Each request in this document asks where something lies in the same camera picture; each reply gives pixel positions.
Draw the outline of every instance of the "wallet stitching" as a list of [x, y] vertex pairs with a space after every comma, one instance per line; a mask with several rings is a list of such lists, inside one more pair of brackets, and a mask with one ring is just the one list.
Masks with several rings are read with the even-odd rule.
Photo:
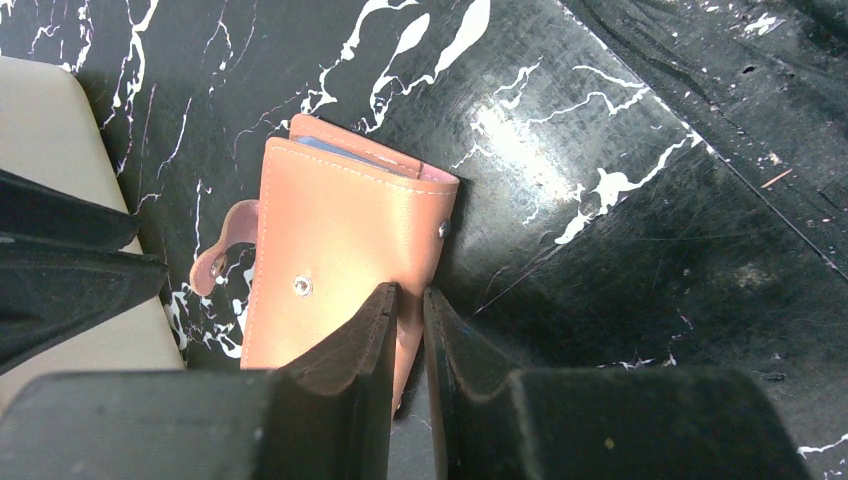
[[[418, 175], [418, 172], [416, 172], [415, 170], [413, 170], [413, 169], [411, 169], [411, 168], [409, 168], [409, 167], [407, 167], [407, 166], [401, 165], [400, 163], [398, 163], [398, 162], [397, 162], [397, 161], [395, 161], [395, 160], [392, 160], [392, 159], [390, 159], [390, 158], [386, 158], [386, 157], [384, 157], [383, 155], [380, 155], [379, 153], [372, 152], [371, 150], [368, 150], [367, 148], [358, 147], [358, 146], [353, 145], [353, 144], [350, 144], [350, 143], [348, 143], [348, 142], [346, 142], [346, 141], [344, 141], [344, 140], [342, 140], [342, 139], [340, 139], [340, 138], [338, 138], [338, 137], [335, 137], [335, 136], [333, 136], [332, 134], [324, 133], [324, 132], [319, 132], [318, 130], [315, 130], [314, 128], [311, 128], [311, 127], [303, 127], [303, 129], [304, 129], [304, 130], [306, 130], [306, 131], [309, 131], [309, 132], [317, 133], [317, 134], [319, 134], [319, 135], [321, 135], [321, 136], [324, 136], [324, 137], [326, 137], [326, 138], [329, 138], [330, 140], [334, 140], [334, 141], [336, 141], [336, 142], [339, 142], [339, 143], [341, 143], [342, 145], [344, 145], [344, 146], [346, 146], [346, 147], [348, 147], [348, 148], [352, 148], [352, 149], [354, 149], [354, 150], [359, 150], [359, 151], [361, 151], [361, 152], [365, 152], [365, 153], [367, 153], [367, 154], [369, 154], [369, 155], [374, 155], [375, 157], [379, 158], [380, 160], [383, 160], [383, 161], [385, 161], [385, 162], [389, 162], [389, 163], [391, 163], [392, 165], [395, 165], [396, 167], [401, 168], [401, 169], [403, 169], [403, 170], [406, 170], [407, 172], [410, 172], [410, 173], [412, 173], [412, 174], [414, 174], [414, 175]], [[428, 178], [430, 178], [431, 180], [435, 180], [434, 178], [430, 177], [429, 175], [427, 175], [427, 177], [428, 177]]]
[[399, 190], [404, 190], [404, 191], [407, 191], [407, 192], [422, 193], [422, 194], [425, 194], [425, 195], [454, 195], [456, 193], [456, 192], [430, 192], [430, 191], [427, 191], [427, 190], [416, 190], [414, 188], [403, 187], [401, 185], [395, 185], [393, 183], [386, 182], [385, 180], [380, 180], [379, 178], [372, 177], [371, 175], [366, 175], [362, 172], [357, 172], [356, 170], [353, 170], [353, 169], [350, 169], [350, 168], [347, 168], [347, 167], [343, 167], [343, 166], [338, 165], [336, 163], [328, 162], [326, 160], [321, 160], [318, 157], [313, 157], [312, 155], [307, 155], [305, 153], [296, 152], [294, 150], [290, 150], [290, 149], [285, 148], [285, 147], [271, 147], [271, 150], [282, 150], [284, 152], [289, 152], [293, 155], [297, 155], [297, 156], [304, 157], [304, 158], [309, 158], [309, 159], [315, 160], [318, 163], [323, 163], [324, 165], [328, 165], [330, 167], [335, 167], [335, 168], [338, 168], [340, 170], [346, 171], [348, 173], [352, 173], [354, 175], [359, 175], [360, 177], [367, 178], [368, 180], [373, 180], [377, 183], [382, 183], [383, 185], [386, 185], [387, 187], [397, 188]]
[[263, 189], [265, 191], [263, 192], [260, 190], [259, 192], [260, 205], [262, 206], [262, 230], [257, 232], [256, 245], [258, 246], [261, 243], [263, 248], [256, 249], [259, 258], [255, 260], [255, 262], [258, 263], [256, 268], [256, 278], [255, 282], [253, 283], [254, 288], [250, 292], [250, 296], [253, 298], [248, 299], [247, 308], [249, 310], [247, 312], [247, 322], [244, 328], [246, 330], [244, 332], [244, 341], [242, 342], [242, 359], [244, 360], [245, 367], [249, 366], [248, 362], [250, 359], [250, 341], [253, 338], [253, 322], [251, 321], [253, 313], [251, 312], [256, 312], [256, 309], [259, 307], [259, 291], [261, 290], [261, 288], [259, 287], [262, 285], [262, 267], [265, 265], [265, 262], [263, 262], [262, 260], [265, 258], [265, 230], [266, 225], [268, 223], [268, 204], [270, 203], [270, 199], [268, 197], [270, 196], [271, 192], [271, 172], [273, 171], [273, 168], [268, 168], [268, 181], [263, 182]]

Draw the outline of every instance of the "white marble vein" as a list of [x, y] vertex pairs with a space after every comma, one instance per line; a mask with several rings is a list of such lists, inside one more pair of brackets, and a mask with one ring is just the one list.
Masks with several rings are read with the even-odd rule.
[[189, 336], [187, 329], [183, 326], [183, 315], [186, 317], [189, 315], [186, 295], [191, 294], [191, 287], [187, 283], [183, 283], [179, 290], [174, 290], [169, 276], [168, 289], [171, 291], [171, 300], [164, 305], [165, 318], [168, 319], [171, 330], [177, 335], [177, 348], [182, 351], [188, 348]]
[[839, 440], [837, 440], [837, 441], [835, 441], [835, 442], [833, 442], [829, 445], [825, 445], [823, 447], [807, 447], [807, 446], [798, 447], [798, 453], [802, 457], [807, 458], [807, 454], [809, 454], [809, 453], [823, 453], [823, 452], [830, 450], [831, 448], [836, 448], [839, 445], [842, 445], [843, 443], [848, 444], [848, 433], [846, 433], [845, 435], [842, 435], [842, 437]]
[[[6, 7], [6, 16], [12, 16], [12, 9], [15, 8], [15, 0], [0, 0], [0, 10]], [[0, 11], [0, 25], [3, 24], [3, 12]]]
[[135, 206], [135, 213], [138, 214], [138, 212], [141, 211], [141, 206], [144, 205], [144, 203], [147, 202], [148, 200], [152, 200], [152, 201], [155, 202], [156, 200], [159, 200], [159, 197], [161, 197], [161, 196], [162, 196], [161, 193], [146, 193], [146, 194], [144, 194], [144, 196], [142, 196], [141, 198], [138, 199], [138, 203]]
[[662, 366], [663, 367], [676, 367], [677, 366], [677, 359], [674, 358], [674, 355], [671, 354], [671, 350], [668, 351], [668, 359], [663, 361]]
[[745, 32], [746, 33], [757, 32], [757, 35], [763, 36], [766, 33], [770, 32], [770, 31], [774, 30], [775, 28], [777, 28], [778, 26], [780, 26], [781, 23], [783, 23], [782, 20], [780, 22], [778, 22], [777, 17], [770, 17], [768, 12], [766, 12], [766, 13], [762, 14], [762, 16], [760, 16], [760, 18], [757, 19], [757, 21], [755, 21], [755, 22], [753, 22], [749, 25], [746, 25], [745, 26]]
[[538, 124], [542, 124], [542, 123], [547, 123], [547, 122], [551, 121], [552, 119], [554, 119], [554, 118], [556, 118], [560, 115], [564, 115], [566, 113], [571, 113], [574, 110], [577, 110], [578, 108], [581, 108], [581, 107], [588, 105], [589, 102], [591, 102], [592, 99], [595, 98], [595, 97], [603, 98], [604, 105], [606, 105], [606, 107], [607, 107], [609, 116], [612, 117], [614, 115], [617, 115], [621, 111], [627, 110], [630, 107], [632, 107], [633, 105], [636, 105], [637, 103], [639, 103], [639, 101], [641, 101], [644, 98], [646, 93], [651, 91], [651, 88], [644, 83], [630, 82], [630, 81], [627, 81], [627, 80], [616, 78], [616, 77], [613, 77], [613, 76], [601, 71], [600, 69], [597, 69], [597, 68], [589, 66], [589, 65], [577, 65], [577, 66], [573, 67], [572, 70], [588, 70], [590, 72], [595, 73], [596, 75], [600, 76], [602, 79], [604, 79], [608, 82], [611, 82], [615, 85], [619, 85], [619, 86], [624, 87], [624, 88], [634, 89], [636, 91], [633, 93], [633, 95], [631, 95], [631, 97], [629, 99], [627, 99], [625, 102], [623, 102], [619, 105], [613, 104], [613, 102], [609, 99], [609, 97], [607, 96], [607, 94], [605, 92], [592, 91], [592, 92], [589, 92], [589, 93], [586, 94], [586, 98], [582, 102], [579, 102], [575, 105], [571, 105], [571, 106], [563, 108], [563, 109], [554, 110], [553, 112], [551, 112], [551, 114], [549, 114], [548, 116], [543, 117], [543, 118], [527, 119], [524, 122], [526, 126], [534, 125], [534, 124], [538, 125]]
[[680, 313], [679, 310], [677, 311], [677, 314], [680, 315], [680, 319], [683, 320], [683, 323], [685, 323], [687, 327], [689, 327], [689, 330], [695, 330], [695, 326], [692, 325], [691, 320], [689, 320], [685, 315]]
[[[429, 15], [426, 17], [419, 17], [418, 20], [413, 22], [410, 27], [407, 28], [404, 33], [406, 36], [401, 35], [401, 38], [398, 42], [398, 46], [395, 49], [395, 54], [392, 55], [392, 58], [389, 60], [388, 65], [383, 70], [383, 73], [380, 75], [380, 78], [374, 84], [372, 88], [371, 94], [371, 113], [373, 114], [373, 119], [369, 120], [365, 117], [360, 119], [359, 128], [364, 133], [371, 133], [374, 130], [377, 130], [382, 126], [383, 121], [386, 118], [386, 112], [389, 109], [389, 104], [395, 95], [407, 96], [409, 95], [415, 87], [420, 85], [421, 83], [427, 83], [429, 85], [433, 85], [436, 82], [436, 79], [439, 77], [439, 74], [448, 69], [465, 51], [471, 48], [472, 45], [477, 43], [478, 40], [486, 33], [486, 29], [489, 26], [489, 16], [491, 12], [491, 0], [474, 0], [471, 5], [468, 6], [468, 10], [465, 11], [465, 14], [462, 17], [462, 23], [459, 26], [459, 29], [454, 36], [453, 41], [445, 47], [444, 50], [439, 54], [439, 59], [436, 62], [436, 66], [433, 68], [433, 74], [429, 73], [422, 75], [418, 79], [409, 83], [408, 86], [403, 86], [403, 82], [397, 76], [387, 76], [387, 72], [392, 62], [394, 62], [395, 57], [400, 53], [406, 52], [410, 50], [412, 47], [416, 46], [418, 42], [421, 40], [421, 36], [426, 31], [427, 25], [429, 24]], [[381, 91], [385, 88], [389, 83], [396, 80], [400, 83], [402, 90], [398, 93], [392, 92], [389, 94], [388, 98], [380, 97], [376, 95], [376, 92]]]
[[244, 332], [245, 325], [247, 324], [247, 311], [250, 308], [250, 293], [253, 288], [253, 274], [254, 274], [255, 265], [251, 265], [249, 269], [245, 270], [242, 273], [242, 279], [244, 280], [245, 285], [247, 286], [247, 295], [245, 295], [244, 300], [233, 300], [233, 313], [236, 314], [236, 320], [238, 321], [239, 328]]
[[356, 19], [356, 25], [353, 28], [353, 32], [348, 37], [347, 41], [342, 45], [342, 50], [339, 53], [339, 57], [333, 62], [329, 67], [320, 67], [321, 73], [318, 75], [318, 84], [320, 85], [320, 90], [310, 89], [307, 91], [307, 96], [303, 99], [303, 102], [300, 105], [300, 111], [302, 113], [314, 113], [321, 106], [327, 105], [330, 103], [335, 103], [338, 101], [336, 97], [330, 94], [327, 91], [326, 80], [327, 75], [332, 72], [336, 67], [339, 66], [342, 62], [349, 62], [354, 59], [356, 56], [355, 49], [359, 46], [360, 41], [360, 32], [362, 30], [362, 25], [365, 22], [366, 17], [368, 15], [384, 9], [391, 10], [401, 10], [410, 5], [418, 5], [416, 0], [406, 0], [399, 5], [390, 5], [388, 0], [368, 0], [368, 2], [362, 7], [362, 10], [359, 12], [359, 16]]
[[[91, 10], [88, 5], [89, 1], [90, 0], [85, 0], [85, 5], [77, 9], [77, 19], [80, 21], [79, 36], [80, 40], [83, 41], [83, 46], [77, 53], [77, 58], [74, 60], [73, 64], [63, 62], [59, 65], [59, 68], [62, 70], [73, 74], [79, 72], [80, 68], [82, 68], [83, 64], [88, 59], [88, 51], [91, 50], [91, 35], [94, 33], [94, 24], [91, 22]], [[62, 49], [62, 52], [61, 57], [64, 57], [64, 48]]]
[[234, 52], [233, 52], [233, 42], [230, 39], [230, 29], [227, 28], [227, 24], [224, 23], [224, 11], [227, 9], [227, 2], [224, 1], [224, 5], [221, 7], [221, 14], [218, 15], [218, 22], [215, 24], [215, 31], [212, 32], [212, 36], [206, 40], [206, 46], [203, 48], [203, 58], [200, 61], [200, 64], [203, 65], [206, 62], [206, 52], [209, 50], [209, 45], [215, 40], [215, 37], [218, 36], [218, 33], [224, 32], [224, 41], [227, 42], [227, 53], [224, 54], [225, 58], [221, 59], [221, 63], [218, 65], [218, 70], [224, 70], [227, 68], [227, 62], [232, 60]]
[[197, 192], [197, 203], [194, 207], [194, 260], [197, 260], [197, 254], [200, 250], [200, 198], [201, 192], [205, 192], [207, 195], [212, 193], [212, 187], [203, 187], [203, 180], [197, 179], [197, 188], [195, 189]]
[[518, 94], [513, 97], [512, 100], [501, 99], [498, 104], [500, 104], [501, 107], [507, 110], [515, 110], [515, 107], [517, 107], [518, 104], [521, 103], [521, 96], [524, 95], [524, 88], [527, 86], [528, 83], [530, 83], [530, 74], [533, 73], [533, 70], [539, 68], [539, 65], [541, 64], [542, 57], [539, 57], [539, 61], [535, 64], [530, 65], [529, 67], [521, 67], [518, 70], [518, 77], [515, 79], [514, 82], [512, 82], [510, 85], [501, 86], [497, 90], [495, 90], [495, 93], [493, 93], [492, 96], [495, 96], [503, 91], [510, 91], [515, 88], [516, 85], [518, 85], [518, 82], [521, 82], [521, 86], [518, 87]]
[[468, 153], [466, 153], [462, 158], [460, 158], [458, 162], [451, 165], [450, 168], [455, 170], [455, 169], [461, 167], [462, 164], [465, 163], [466, 160], [468, 160], [469, 158], [473, 157], [474, 155], [476, 155], [478, 153], [483, 155], [484, 157], [492, 157], [494, 155], [494, 152], [489, 152], [485, 148], [481, 147], [480, 144], [478, 144], [477, 142], [474, 142], [474, 145], [471, 146], [471, 150], [469, 150]]
[[213, 324], [211, 332], [203, 332], [201, 342], [203, 342], [203, 344], [206, 345], [206, 348], [209, 349], [212, 348], [212, 346], [209, 345], [209, 342], [216, 342], [221, 346], [221, 350], [224, 352], [224, 355], [230, 358], [241, 358], [241, 345], [229, 337], [234, 327], [234, 323]]
[[[130, 23], [130, 46], [127, 56], [121, 62], [121, 74], [118, 77], [118, 85], [115, 87], [115, 94], [112, 96], [112, 106], [110, 114], [106, 120], [100, 125], [100, 129], [106, 128], [106, 125], [115, 118], [116, 109], [123, 108], [129, 120], [129, 129], [132, 131], [132, 114], [133, 101], [135, 95], [141, 91], [144, 85], [144, 74], [147, 70], [147, 58], [144, 55], [144, 45], [141, 42], [141, 34], [147, 31], [150, 26], [150, 20], [156, 12], [156, 7], [159, 6], [159, 0], [150, 0], [147, 11], [144, 17], [138, 23], [133, 23], [132, 12], [130, 12], [129, 0], [127, 0], [127, 20]], [[138, 64], [134, 72], [130, 73], [130, 77], [124, 80], [127, 75], [127, 64], [138, 57]], [[122, 92], [125, 91], [126, 98], [122, 100]]]
[[[153, 107], [153, 97], [156, 95], [156, 84], [153, 84], [153, 88], [150, 89], [150, 98], [147, 99], [147, 117], [144, 120], [144, 132], [141, 136], [141, 151], [142, 155], [144, 154], [145, 144], [147, 143], [147, 127], [150, 123], [150, 110]], [[133, 147], [133, 132], [132, 132], [132, 123], [133, 118], [128, 118], [130, 122], [130, 128], [127, 130], [127, 149], [124, 151], [124, 156], [121, 160], [118, 161], [118, 166], [115, 169], [117, 175], [121, 175], [124, 172], [124, 168], [127, 166], [127, 159], [130, 157], [130, 152], [132, 152]], [[139, 172], [139, 187], [141, 186], [141, 172]]]
[[533, 213], [528, 215], [527, 218], [525, 218], [524, 221], [521, 222], [521, 225], [523, 225], [525, 227], [527, 225], [530, 225], [530, 222], [532, 222], [533, 220], [536, 220], [536, 217], [539, 215], [539, 201], [533, 200], [533, 204], [534, 204], [534, 207], [535, 207], [534, 210], [533, 210]]
[[577, 207], [577, 214], [568, 225], [565, 227], [565, 231], [563, 234], [554, 240], [554, 243], [558, 245], [565, 245], [577, 236], [578, 233], [582, 232], [586, 225], [588, 225], [592, 220], [600, 215], [605, 215], [609, 212], [609, 208], [618, 203], [619, 196], [624, 192], [629, 192], [632, 190], [636, 190], [637, 188], [641, 188], [646, 183], [651, 181], [660, 170], [665, 168], [668, 158], [671, 154], [682, 148], [690, 139], [693, 139], [692, 134], [687, 134], [685, 138], [680, 140], [677, 143], [673, 143], [669, 145], [657, 161], [657, 164], [636, 183], [631, 183], [627, 179], [627, 175], [623, 172], [612, 172], [607, 173], [603, 168], [598, 169], [598, 173], [601, 176], [601, 180], [598, 182], [598, 186], [592, 190], [592, 193], [597, 193], [601, 198], [601, 208], [599, 209], [597, 214], [584, 214], [580, 211], [580, 205]]
[[639, 357], [639, 355], [636, 355], [636, 360], [633, 360], [632, 362], [613, 362], [611, 364], [598, 365], [595, 368], [615, 367], [617, 365], [620, 365], [620, 366], [624, 367], [625, 370], [633, 370], [633, 369], [636, 369], [636, 368], [644, 368], [647, 365], [650, 365], [651, 363], [653, 363], [655, 360], [656, 360], [656, 358], [649, 358], [647, 360], [642, 360]]
[[215, 283], [217, 283], [218, 285], [226, 285], [227, 283], [229, 283], [230, 274], [233, 273], [233, 269], [241, 265], [242, 260], [244, 260], [244, 254], [251, 251], [251, 250], [255, 251], [256, 248], [252, 247], [252, 248], [247, 248], [245, 250], [242, 250], [241, 253], [239, 254], [238, 261], [236, 263], [230, 265], [229, 267], [227, 267], [227, 271], [224, 272], [222, 275], [220, 275], [218, 278], [216, 278]]
[[259, 125], [261, 125], [262, 123], [266, 123], [266, 124], [271, 125], [272, 127], [274, 127], [274, 130], [272, 130], [272, 131], [268, 134], [268, 137], [270, 137], [270, 136], [271, 136], [271, 135], [272, 135], [275, 131], [279, 131], [281, 128], [288, 129], [288, 122], [289, 122], [289, 121], [288, 121], [287, 119], [280, 120], [279, 122], [277, 122], [277, 123], [275, 124], [273, 121], [268, 120], [268, 117], [269, 117], [269, 116], [271, 116], [271, 114], [273, 114], [273, 113], [274, 113], [274, 112], [276, 112], [277, 110], [280, 110], [281, 108], [283, 108], [283, 107], [285, 107], [286, 105], [288, 105], [289, 103], [291, 103], [293, 100], [295, 100], [295, 99], [297, 99], [298, 97], [300, 97], [300, 95], [304, 92], [304, 90], [306, 90], [306, 86], [305, 86], [305, 85], [303, 86], [303, 88], [301, 88], [300, 90], [298, 90], [297, 92], [295, 92], [295, 94], [294, 94], [294, 95], [292, 95], [291, 97], [289, 97], [289, 99], [288, 99], [288, 100], [286, 100], [285, 102], [283, 102], [283, 103], [281, 103], [281, 104], [279, 104], [279, 105], [277, 105], [277, 106], [275, 106], [275, 107], [273, 107], [273, 108], [271, 108], [271, 109], [269, 109], [269, 110], [267, 110], [267, 111], [263, 112], [263, 113], [262, 113], [262, 115], [260, 115], [260, 116], [259, 116], [259, 119], [258, 119], [258, 120], [256, 120], [256, 123], [254, 123], [254, 124], [253, 124], [250, 128], [245, 128], [244, 130], [241, 130], [240, 132], [238, 132], [238, 133], [236, 134], [236, 138], [233, 140], [233, 160], [235, 160], [236, 155], [238, 154], [238, 141], [239, 141], [239, 139], [242, 137], [242, 135], [247, 134], [247, 133], [253, 133], [253, 132], [256, 130], [256, 128], [257, 128], [257, 127], [259, 127]]
[[32, 44], [29, 48], [30, 55], [35, 54], [35, 44], [38, 43], [38, 40], [41, 39], [42, 35], [44, 35], [45, 37], [53, 37], [56, 31], [59, 30], [59, 25], [56, 25], [53, 20], [53, 14], [55, 13], [55, 11], [56, 4], [54, 3], [50, 7], [50, 23], [48, 25], [38, 27], [38, 29], [35, 31], [35, 38], [32, 39]]
[[188, 103], [186, 104], [185, 111], [183, 112], [183, 121], [180, 124], [180, 133], [179, 133], [179, 136], [177, 137], [177, 144], [174, 146], [174, 151], [171, 152], [171, 155], [168, 157], [167, 160], [165, 160], [164, 162], [159, 164], [159, 170], [156, 171], [156, 179], [157, 180], [159, 179], [159, 176], [162, 174], [162, 169], [165, 168], [166, 165], [170, 165], [171, 162], [174, 160], [174, 157], [176, 157], [177, 154], [180, 152], [180, 146], [183, 143], [183, 134], [185, 133], [185, 125], [186, 125], [186, 121], [188, 120], [188, 111], [191, 108], [191, 100], [192, 100], [192, 98], [189, 97]]

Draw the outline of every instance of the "black plastic part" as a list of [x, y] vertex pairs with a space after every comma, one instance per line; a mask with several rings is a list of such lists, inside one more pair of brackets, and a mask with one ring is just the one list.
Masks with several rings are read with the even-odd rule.
[[734, 370], [519, 368], [438, 291], [424, 319], [440, 478], [808, 478]]
[[0, 170], [0, 231], [119, 250], [138, 221], [125, 213], [52, 190]]
[[0, 231], [0, 374], [155, 297], [166, 274], [154, 256]]
[[386, 477], [396, 287], [278, 371], [64, 374], [0, 423], [0, 478]]

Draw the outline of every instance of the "beige object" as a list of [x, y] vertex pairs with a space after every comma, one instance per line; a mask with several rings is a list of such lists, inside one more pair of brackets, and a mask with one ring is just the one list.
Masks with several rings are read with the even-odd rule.
[[[298, 143], [300, 137], [364, 161]], [[458, 186], [456, 177], [420, 160], [296, 115], [289, 140], [271, 138], [265, 146], [259, 200], [233, 206], [220, 240], [197, 258], [192, 288], [208, 295], [226, 249], [256, 242], [241, 366], [277, 368], [341, 327], [378, 284], [397, 282], [397, 408]]]
[[[0, 57], [0, 169], [127, 211], [85, 93], [52, 65]], [[138, 240], [124, 250], [141, 253]], [[165, 312], [153, 298], [0, 376], [0, 411], [47, 373], [182, 368]]]

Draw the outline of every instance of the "wallet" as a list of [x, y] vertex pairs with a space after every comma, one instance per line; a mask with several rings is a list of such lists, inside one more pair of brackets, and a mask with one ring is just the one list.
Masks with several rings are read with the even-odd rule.
[[259, 200], [227, 213], [197, 257], [191, 287], [209, 295], [226, 251], [256, 243], [241, 368], [280, 368], [347, 322], [383, 282], [400, 287], [392, 411], [423, 331], [459, 179], [305, 114], [265, 146]]

